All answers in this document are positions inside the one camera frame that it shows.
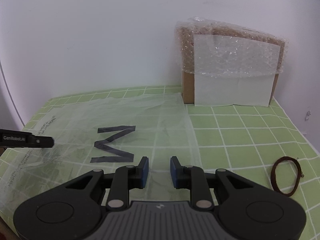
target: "logo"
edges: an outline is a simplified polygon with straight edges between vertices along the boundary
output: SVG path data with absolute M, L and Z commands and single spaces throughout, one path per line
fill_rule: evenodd
M 165 205 L 163 205 L 163 204 L 158 204 L 158 205 L 156 205 L 156 208 L 158 208 L 158 209 L 163 209 L 165 207 Z
M 9 140 L 9 141 L 25 141 L 26 140 L 26 138 L 24 138 L 24 137 L 13 137 L 13 136 L 11 136 L 11 137 L 3 136 L 3 139 Z

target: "bubble wrap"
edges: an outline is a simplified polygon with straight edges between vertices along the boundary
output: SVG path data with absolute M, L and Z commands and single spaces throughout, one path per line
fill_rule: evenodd
M 175 36 L 179 63 L 187 73 L 251 77 L 283 71 L 286 41 L 271 34 L 195 17 L 178 22 Z

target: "plastic sheet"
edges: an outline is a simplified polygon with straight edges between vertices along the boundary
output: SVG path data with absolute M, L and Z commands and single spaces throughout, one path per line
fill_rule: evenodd
M 285 40 L 229 23 L 190 18 L 175 28 L 183 71 L 212 77 L 253 77 L 283 71 Z
M 133 162 L 90 163 L 91 158 L 115 156 L 94 143 L 118 133 L 98 128 L 135 126 L 135 130 L 108 143 L 134 155 Z M 11 149 L 11 161 L 0 181 L 1 216 L 12 218 L 24 200 L 95 168 L 115 172 L 124 165 L 137 165 L 149 158 L 145 189 L 130 191 L 134 200 L 188 200 L 188 190 L 175 190 L 170 177 L 170 157 L 182 165 L 202 166 L 192 124 L 181 94 L 107 98 L 65 105 L 47 113 L 30 132 L 52 136 L 50 149 Z

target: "ribbed surface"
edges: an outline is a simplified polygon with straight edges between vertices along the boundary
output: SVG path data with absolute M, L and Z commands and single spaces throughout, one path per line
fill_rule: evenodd
M 234 240 L 208 212 L 183 202 L 133 202 L 109 214 L 86 240 Z

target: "translucent plastic bag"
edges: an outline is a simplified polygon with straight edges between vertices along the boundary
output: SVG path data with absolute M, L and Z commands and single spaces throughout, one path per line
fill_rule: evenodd
M 134 154 L 133 162 L 91 163 L 113 153 L 94 143 L 119 131 L 98 133 L 98 128 L 135 126 L 135 131 L 107 145 Z M 128 164 L 149 158 L 145 189 L 130 191 L 132 200 L 187 200 L 185 189 L 173 188 L 169 161 L 177 156 L 182 165 L 201 166 L 192 124 L 180 94 L 107 98 L 65 105 L 47 113 L 30 132 L 52 136 L 49 149 L 11 149 L 12 160 L 0 181 L 0 210 L 13 228 L 12 216 L 24 200 L 49 190 L 95 168 L 111 173 Z

